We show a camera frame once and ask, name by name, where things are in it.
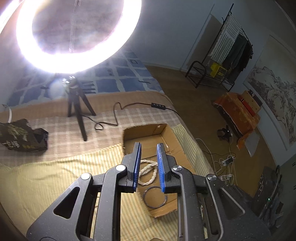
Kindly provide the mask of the white power strip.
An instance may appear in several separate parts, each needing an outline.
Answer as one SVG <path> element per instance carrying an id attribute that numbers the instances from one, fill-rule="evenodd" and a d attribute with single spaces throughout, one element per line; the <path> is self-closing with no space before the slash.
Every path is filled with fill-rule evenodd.
<path id="1" fill-rule="evenodd" d="M 230 165 L 231 163 L 233 163 L 234 160 L 235 160 L 235 157 L 232 156 L 232 155 L 229 155 L 226 159 L 223 159 L 223 160 L 221 161 L 221 165 L 224 166 L 224 167 L 225 167 L 225 166 L 228 166 L 228 165 Z"/>

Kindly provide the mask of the cardboard box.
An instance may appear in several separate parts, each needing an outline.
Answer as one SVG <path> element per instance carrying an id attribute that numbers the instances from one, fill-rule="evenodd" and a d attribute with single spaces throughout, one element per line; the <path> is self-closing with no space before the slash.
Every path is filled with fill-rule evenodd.
<path id="1" fill-rule="evenodd" d="M 176 164 L 194 172 L 180 142 L 167 124 L 150 124 L 133 126 L 123 131 L 123 148 L 125 154 L 133 152 L 134 144 L 142 146 L 142 160 L 160 164 L 156 179 L 149 185 L 138 184 L 137 192 L 148 209 L 149 215 L 158 218 L 177 210 L 177 194 L 165 194 L 165 180 L 174 176 L 165 174 L 166 161 L 169 156 L 175 158 Z"/>

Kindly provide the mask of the yellow striped cloth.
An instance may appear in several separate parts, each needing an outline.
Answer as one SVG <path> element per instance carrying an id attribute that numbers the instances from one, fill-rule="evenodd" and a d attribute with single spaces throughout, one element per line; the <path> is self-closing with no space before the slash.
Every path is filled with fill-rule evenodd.
<path id="1" fill-rule="evenodd" d="M 1 165 L 1 205 L 15 227 L 25 235 L 33 222 L 82 174 L 101 174 L 119 164 L 123 155 L 135 142 L 142 144 L 142 158 L 151 160 L 158 143 L 177 163 L 200 176 L 212 173 L 212 167 L 201 148 L 182 125 L 166 128 L 153 136 L 148 144 L 146 137 L 134 135 L 133 128 L 124 132 L 123 143 L 100 149 L 90 154 L 55 161 L 23 164 L 10 168 Z M 139 193 L 121 197 L 122 240 L 176 240 L 177 213 L 152 217 L 146 202 Z"/>

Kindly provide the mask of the plaid beige blanket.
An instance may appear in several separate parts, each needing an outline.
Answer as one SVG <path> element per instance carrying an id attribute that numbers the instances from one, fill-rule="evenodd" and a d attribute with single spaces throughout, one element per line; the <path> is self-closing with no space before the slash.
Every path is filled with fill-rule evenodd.
<path id="1" fill-rule="evenodd" d="M 23 153 L 1 146 L 1 164 L 15 167 L 25 163 L 52 161 L 122 142 L 123 130 L 132 126 L 166 123 L 180 124 L 170 99 L 159 92 L 135 91 L 88 96 L 96 116 L 84 118 L 87 141 L 82 138 L 75 116 L 67 116 L 67 100 L 59 99 L 12 110 L 13 120 L 25 118 L 32 128 L 49 133 L 48 150 Z"/>

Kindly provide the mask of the black snack bag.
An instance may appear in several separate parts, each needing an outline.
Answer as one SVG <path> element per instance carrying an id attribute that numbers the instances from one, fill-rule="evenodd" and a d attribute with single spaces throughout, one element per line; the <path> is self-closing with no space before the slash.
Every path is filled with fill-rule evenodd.
<path id="1" fill-rule="evenodd" d="M 28 120 L 1 123 L 1 144 L 18 152 L 42 152 L 48 150 L 49 133 L 43 128 L 31 128 Z"/>

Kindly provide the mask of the orange cloth covered box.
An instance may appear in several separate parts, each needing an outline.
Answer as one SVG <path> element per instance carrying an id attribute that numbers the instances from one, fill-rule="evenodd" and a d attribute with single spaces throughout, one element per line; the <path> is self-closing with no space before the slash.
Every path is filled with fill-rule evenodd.
<path id="1" fill-rule="evenodd" d="M 258 114 L 252 115 L 241 99 L 240 94 L 226 92 L 213 102 L 215 107 L 223 109 L 234 124 L 239 135 L 237 140 L 239 150 L 243 148 L 246 139 L 255 131 L 260 121 L 260 116 Z"/>

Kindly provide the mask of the black mini tripod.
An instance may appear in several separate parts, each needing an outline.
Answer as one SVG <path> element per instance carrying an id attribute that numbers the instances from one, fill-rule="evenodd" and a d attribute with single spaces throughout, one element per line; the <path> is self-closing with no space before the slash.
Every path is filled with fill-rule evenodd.
<path id="1" fill-rule="evenodd" d="M 93 116 L 96 116 L 96 113 L 92 108 L 89 100 L 87 99 L 85 93 L 83 92 L 82 88 L 80 87 L 79 82 L 73 75 L 70 75 L 67 78 L 63 78 L 62 82 L 65 86 L 65 90 L 68 95 L 68 117 L 72 116 L 72 107 L 74 107 L 75 116 L 78 121 L 82 138 L 86 142 L 87 133 L 83 122 L 83 114 L 80 105 L 80 100 L 82 99 L 82 101 L 84 102 L 84 104 Z"/>

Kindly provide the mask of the black clothes rack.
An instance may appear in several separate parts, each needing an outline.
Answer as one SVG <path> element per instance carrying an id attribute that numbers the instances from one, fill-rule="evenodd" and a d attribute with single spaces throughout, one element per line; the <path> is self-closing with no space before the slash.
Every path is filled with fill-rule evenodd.
<path id="1" fill-rule="evenodd" d="M 233 7 L 223 19 L 203 59 L 194 60 L 185 73 L 195 88 L 203 86 L 230 92 L 253 57 L 253 45 L 234 15 Z"/>

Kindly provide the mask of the yellow box on rack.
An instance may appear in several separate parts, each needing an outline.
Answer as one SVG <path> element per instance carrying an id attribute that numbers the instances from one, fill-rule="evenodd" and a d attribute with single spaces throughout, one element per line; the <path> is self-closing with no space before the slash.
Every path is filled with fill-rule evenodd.
<path id="1" fill-rule="evenodd" d="M 227 69 L 222 67 L 220 64 L 213 62 L 210 66 L 211 72 L 210 76 L 216 79 L 222 79 L 227 73 Z"/>

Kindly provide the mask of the landscape painting scroll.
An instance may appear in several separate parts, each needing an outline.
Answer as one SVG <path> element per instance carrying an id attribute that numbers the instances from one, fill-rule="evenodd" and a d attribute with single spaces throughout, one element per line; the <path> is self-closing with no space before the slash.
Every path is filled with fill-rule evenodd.
<path id="1" fill-rule="evenodd" d="M 269 36 L 245 84 L 262 99 L 289 149 L 295 143 L 295 52 Z"/>

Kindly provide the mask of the blue patterned bedsheet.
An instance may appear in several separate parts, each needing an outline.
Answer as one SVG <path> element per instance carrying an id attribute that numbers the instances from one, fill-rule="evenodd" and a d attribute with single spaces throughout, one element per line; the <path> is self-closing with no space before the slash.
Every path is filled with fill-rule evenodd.
<path id="1" fill-rule="evenodd" d="M 103 63 L 76 73 L 75 78 L 87 95 L 131 91 L 163 92 L 158 81 L 129 49 L 121 49 Z M 64 75 L 46 73 L 28 65 L 16 78 L 16 87 L 11 91 L 6 104 L 14 108 L 67 97 L 65 81 Z"/>

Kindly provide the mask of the dark hanging clothes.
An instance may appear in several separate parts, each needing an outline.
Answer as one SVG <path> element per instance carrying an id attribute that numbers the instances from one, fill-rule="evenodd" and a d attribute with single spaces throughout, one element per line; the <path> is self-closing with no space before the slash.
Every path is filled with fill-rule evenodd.
<path id="1" fill-rule="evenodd" d="M 249 60 L 252 59 L 252 55 L 252 45 L 242 34 L 239 34 L 222 63 L 222 66 L 228 70 L 226 75 L 228 82 L 235 82 L 248 65 Z"/>

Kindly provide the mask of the white knit garment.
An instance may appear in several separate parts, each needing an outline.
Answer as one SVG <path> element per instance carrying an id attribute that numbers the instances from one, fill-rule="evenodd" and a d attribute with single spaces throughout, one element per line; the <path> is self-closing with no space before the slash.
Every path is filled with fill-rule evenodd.
<path id="1" fill-rule="evenodd" d="M 222 64 L 232 46 L 234 45 L 239 33 L 241 32 L 241 25 L 236 20 L 233 14 L 227 16 L 225 23 L 222 27 L 217 41 L 214 44 L 213 49 L 208 55 L 211 60 Z"/>

